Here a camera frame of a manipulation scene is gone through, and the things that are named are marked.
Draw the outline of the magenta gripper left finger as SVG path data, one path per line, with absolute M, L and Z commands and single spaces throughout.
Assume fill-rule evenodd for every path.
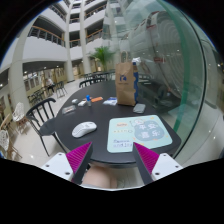
M 66 158 L 74 173 L 73 181 L 77 185 L 82 183 L 92 152 L 92 143 L 89 142 L 66 154 Z

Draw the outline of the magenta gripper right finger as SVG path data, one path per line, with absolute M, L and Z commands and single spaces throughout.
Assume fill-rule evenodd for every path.
M 152 183 L 153 179 L 151 174 L 159 159 L 159 155 L 136 142 L 133 143 L 132 153 L 144 184 L 148 185 Z

